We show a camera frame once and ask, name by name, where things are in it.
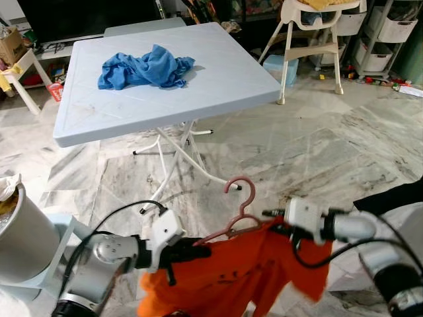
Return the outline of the orange printed t-shirt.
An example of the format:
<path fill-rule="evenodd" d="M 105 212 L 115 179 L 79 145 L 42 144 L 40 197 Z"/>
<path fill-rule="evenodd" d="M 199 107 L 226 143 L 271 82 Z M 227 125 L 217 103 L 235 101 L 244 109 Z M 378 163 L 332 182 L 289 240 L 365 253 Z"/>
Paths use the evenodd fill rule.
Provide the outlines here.
<path fill-rule="evenodd" d="M 145 273 L 140 286 L 139 317 L 165 317 L 182 312 L 190 317 L 241 317 L 254 304 L 265 317 L 287 284 L 312 302 L 327 287 L 329 266 L 309 269 L 293 255 L 286 235 L 272 232 L 272 223 L 229 240 L 209 242 L 211 256 L 173 264 L 177 283 L 170 286 L 164 271 Z"/>

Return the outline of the terracotta plastic clothes hanger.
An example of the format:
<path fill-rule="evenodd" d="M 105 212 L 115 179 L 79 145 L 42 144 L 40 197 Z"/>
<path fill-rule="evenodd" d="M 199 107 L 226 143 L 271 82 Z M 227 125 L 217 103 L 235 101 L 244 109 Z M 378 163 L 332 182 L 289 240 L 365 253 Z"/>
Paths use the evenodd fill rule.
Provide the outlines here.
<path fill-rule="evenodd" d="M 233 238 L 234 236 L 240 235 L 240 234 L 244 234 L 246 232 L 253 232 L 254 230 L 258 230 L 262 228 L 262 225 L 264 224 L 262 220 L 260 220 L 259 217 L 256 217 L 256 215 L 251 215 L 245 212 L 246 207 L 248 207 L 253 201 L 254 201 L 254 197 L 256 197 L 256 185 L 254 184 L 254 182 L 252 182 L 250 180 L 250 178 L 247 178 L 245 176 L 239 176 L 239 177 L 233 177 L 230 178 L 229 181 L 227 181 L 227 183 L 225 184 L 225 188 L 224 188 L 224 193 L 228 194 L 230 187 L 238 181 L 244 181 L 246 182 L 246 184 L 248 185 L 248 187 L 250 188 L 250 195 L 248 196 L 248 198 L 241 203 L 241 205 L 239 206 L 238 209 L 238 215 L 236 215 L 236 217 L 233 217 L 233 219 L 231 219 L 229 221 L 229 223 L 227 223 L 227 226 L 224 227 L 224 229 L 221 230 L 217 230 L 217 232 L 213 232 L 212 234 L 205 236 L 205 238 L 200 239 L 199 241 L 196 241 L 193 246 L 201 246 L 203 244 L 206 244 L 207 242 L 214 240 L 215 238 L 218 238 L 218 236 L 223 236 L 225 235 L 227 238 Z M 254 226 L 251 227 L 247 227 L 247 229 L 233 229 L 233 227 L 241 220 L 244 219 L 251 219 L 252 221 L 254 221 Z"/>

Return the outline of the black hanging garment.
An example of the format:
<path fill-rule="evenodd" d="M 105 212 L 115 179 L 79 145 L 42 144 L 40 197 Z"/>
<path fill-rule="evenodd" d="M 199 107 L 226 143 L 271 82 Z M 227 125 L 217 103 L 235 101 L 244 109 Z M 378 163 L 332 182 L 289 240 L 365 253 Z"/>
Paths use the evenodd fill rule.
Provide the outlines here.
<path fill-rule="evenodd" d="M 399 185 L 385 192 L 372 194 L 353 202 L 358 211 L 383 215 L 411 203 L 423 202 L 423 177 L 416 182 Z"/>

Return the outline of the round white laundry tub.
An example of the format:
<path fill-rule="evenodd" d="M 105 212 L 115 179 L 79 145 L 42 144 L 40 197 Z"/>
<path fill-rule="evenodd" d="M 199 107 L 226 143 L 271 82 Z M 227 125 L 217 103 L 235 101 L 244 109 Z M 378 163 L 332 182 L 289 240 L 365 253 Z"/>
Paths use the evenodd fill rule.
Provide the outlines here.
<path fill-rule="evenodd" d="M 21 175 L 0 178 L 0 285 L 50 283 L 60 235 L 30 199 Z"/>

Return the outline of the light blue plastic box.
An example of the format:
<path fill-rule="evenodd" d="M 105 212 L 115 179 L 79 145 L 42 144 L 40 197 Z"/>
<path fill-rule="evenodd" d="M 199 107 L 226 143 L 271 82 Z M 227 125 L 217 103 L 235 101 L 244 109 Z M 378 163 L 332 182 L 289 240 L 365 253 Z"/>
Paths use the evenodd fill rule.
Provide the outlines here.
<path fill-rule="evenodd" d="M 262 64 L 263 68 L 271 73 L 277 81 L 281 82 L 283 78 L 283 71 L 286 69 L 285 73 L 285 85 L 287 87 L 292 87 L 297 80 L 299 60 L 293 59 L 288 61 L 288 66 L 284 67 L 284 55 L 269 55 Z"/>

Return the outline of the white beige baby high chair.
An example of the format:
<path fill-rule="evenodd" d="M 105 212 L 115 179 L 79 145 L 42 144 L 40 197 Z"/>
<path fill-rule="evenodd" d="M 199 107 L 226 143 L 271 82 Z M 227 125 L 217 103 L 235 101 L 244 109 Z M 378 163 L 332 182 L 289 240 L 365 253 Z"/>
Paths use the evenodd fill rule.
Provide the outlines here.
<path fill-rule="evenodd" d="M 362 0 L 346 0 L 344 3 L 332 4 L 323 10 L 316 10 L 299 2 L 299 0 L 281 0 L 282 6 L 279 12 L 279 23 L 275 31 L 271 35 L 271 39 L 267 42 L 259 61 L 263 61 L 268 50 L 274 44 L 277 35 L 283 30 L 284 25 L 287 26 L 285 49 L 284 49 L 284 67 L 288 66 L 288 61 L 306 57 L 306 55 L 330 54 L 334 57 L 334 78 L 336 81 L 335 93 L 344 94 L 342 90 L 340 76 L 340 53 L 338 50 L 338 33 L 334 29 L 336 22 L 340 19 L 340 15 L 344 10 L 359 8 L 362 6 Z M 327 30 L 330 34 L 329 42 L 316 46 L 305 46 L 304 48 L 291 48 L 293 27 L 297 25 L 300 30 Z M 281 90 L 279 92 L 278 104 L 285 103 L 286 90 L 286 69 L 283 71 L 281 81 Z"/>

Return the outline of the blue crumpled cloth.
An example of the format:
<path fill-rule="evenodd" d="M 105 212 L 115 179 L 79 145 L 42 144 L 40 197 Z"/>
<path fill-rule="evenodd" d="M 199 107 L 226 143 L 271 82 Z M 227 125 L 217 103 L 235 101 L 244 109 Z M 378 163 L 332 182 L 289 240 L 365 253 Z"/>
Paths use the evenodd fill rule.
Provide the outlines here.
<path fill-rule="evenodd" d="M 123 90 L 132 85 L 152 87 L 184 87 L 187 81 L 182 77 L 194 67 L 192 57 L 173 57 L 172 53 L 155 44 L 142 57 L 118 52 L 102 64 L 97 87 L 101 90 Z"/>

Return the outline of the white paper sheet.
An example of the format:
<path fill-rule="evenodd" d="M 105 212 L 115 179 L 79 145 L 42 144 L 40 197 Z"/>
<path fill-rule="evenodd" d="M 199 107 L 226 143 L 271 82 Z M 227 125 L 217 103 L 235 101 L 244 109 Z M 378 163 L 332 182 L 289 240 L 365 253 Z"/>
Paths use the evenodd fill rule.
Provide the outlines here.
<path fill-rule="evenodd" d="M 423 90 L 421 90 L 421 88 L 408 87 L 407 85 L 396 85 L 394 90 L 399 93 L 408 94 L 409 96 L 423 97 Z"/>

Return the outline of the red white carton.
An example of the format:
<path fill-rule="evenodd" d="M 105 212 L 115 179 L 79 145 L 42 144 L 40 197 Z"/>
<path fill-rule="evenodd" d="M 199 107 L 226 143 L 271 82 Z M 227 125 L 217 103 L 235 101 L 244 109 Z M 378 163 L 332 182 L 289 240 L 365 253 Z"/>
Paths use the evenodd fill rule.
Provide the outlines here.
<path fill-rule="evenodd" d="M 61 83 L 51 83 L 50 85 L 46 85 L 46 88 L 55 102 L 61 102 L 61 94 L 63 94 L 63 85 Z"/>

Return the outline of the green plastic bin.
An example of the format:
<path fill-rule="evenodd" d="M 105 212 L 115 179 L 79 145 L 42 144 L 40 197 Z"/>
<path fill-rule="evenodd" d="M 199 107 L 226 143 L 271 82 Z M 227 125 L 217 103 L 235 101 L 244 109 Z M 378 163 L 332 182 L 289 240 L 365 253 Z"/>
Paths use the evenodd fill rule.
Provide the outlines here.
<path fill-rule="evenodd" d="M 410 81 L 412 85 L 422 84 L 422 48 L 423 24 L 418 23 L 412 31 L 405 45 L 402 47 L 402 57 L 398 57 L 394 63 L 394 70 L 404 81 Z"/>

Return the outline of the white drawer trolley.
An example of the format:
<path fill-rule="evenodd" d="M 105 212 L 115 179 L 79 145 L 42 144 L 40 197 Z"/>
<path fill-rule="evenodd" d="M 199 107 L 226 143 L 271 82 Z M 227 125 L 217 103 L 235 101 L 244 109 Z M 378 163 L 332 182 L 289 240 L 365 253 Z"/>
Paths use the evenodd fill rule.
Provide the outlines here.
<path fill-rule="evenodd" d="M 364 0 L 367 19 L 354 40 L 351 62 L 361 77 L 388 79 L 419 22 L 423 0 Z"/>

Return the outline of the yellow folded cloth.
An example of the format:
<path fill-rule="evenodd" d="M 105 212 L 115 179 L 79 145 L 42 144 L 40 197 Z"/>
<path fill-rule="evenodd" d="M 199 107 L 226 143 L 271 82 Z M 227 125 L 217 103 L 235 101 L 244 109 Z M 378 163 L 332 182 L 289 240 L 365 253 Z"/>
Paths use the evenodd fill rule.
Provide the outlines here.
<path fill-rule="evenodd" d="M 308 4 L 311 8 L 316 10 L 323 10 L 332 4 L 344 3 L 346 0 L 299 0 L 304 4 Z"/>

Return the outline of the white low tv shelf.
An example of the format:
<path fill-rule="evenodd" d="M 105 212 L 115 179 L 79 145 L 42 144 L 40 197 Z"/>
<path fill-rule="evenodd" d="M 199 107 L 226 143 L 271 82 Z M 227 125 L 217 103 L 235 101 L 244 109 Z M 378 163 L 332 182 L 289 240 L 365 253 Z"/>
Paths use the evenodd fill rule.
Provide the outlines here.
<path fill-rule="evenodd" d="M 96 37 L 82 40 L 67 40 L 52 44 L 36 44 L 32 48 L 39 61 L 50 61 L 60 58 L 107 58 L 117 50 L 110 46 L 106 38 Z"/>

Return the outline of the small white table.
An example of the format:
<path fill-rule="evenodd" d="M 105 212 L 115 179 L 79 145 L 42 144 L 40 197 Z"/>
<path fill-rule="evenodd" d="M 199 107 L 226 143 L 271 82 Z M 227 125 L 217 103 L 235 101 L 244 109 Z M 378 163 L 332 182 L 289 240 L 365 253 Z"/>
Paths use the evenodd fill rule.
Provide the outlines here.
<path fill-rule="evenodd" d="M 32 49 L 29 49 L 27 52 L 25 52 L 24 55 L 22 55 L 21 58 L 19 58 L 18 63 L 15 63 L 15 65 L 19 66 L 20 72 L 15 73 L 15 75 L 6 75 L 6 78 L 9 80 L 12 89 L 16 92 L 16 94 L 19 94 L 19 96 L 24 100 L 25 105 L 27 108 L 29 108 L 31 114 L 38 115 L 40 113 L 40 104 L 37 104 L 29 93 L 27 93 L 27 88 L 34 88 L 34 87 L 46 87 L 46 85 L 50 85 L 53 83 L 51 78 L 48 76 L 48 73 L 45 72 L 45 70 L 42 67 L 42 64 L 38 61 L 36 58 L 36 55 L 34 55 L 34 52 Z M 42 79 L 42 84 L 40 85 L 30 85 L 29 87 L 25 87 L 21 84 L 20 80 L 23 77 L 24 73 L 27 72 L 30 67 L 34 67 L 39 73 L 40 78 Z"/>

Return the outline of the small yellow garment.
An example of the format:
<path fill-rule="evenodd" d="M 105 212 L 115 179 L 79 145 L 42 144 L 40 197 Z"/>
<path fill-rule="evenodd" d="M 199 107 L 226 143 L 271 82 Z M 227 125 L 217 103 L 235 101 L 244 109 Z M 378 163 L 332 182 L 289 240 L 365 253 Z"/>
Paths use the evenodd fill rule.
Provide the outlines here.
<path fill-rule="evenodd" d="M 18 65 L 13 65 L 6 70 L 0 71 L 0 88 L 3 92 L 8 92 L 12 89 L 9 80 L 6 75 L 18 75 L 20 72 Z"/>

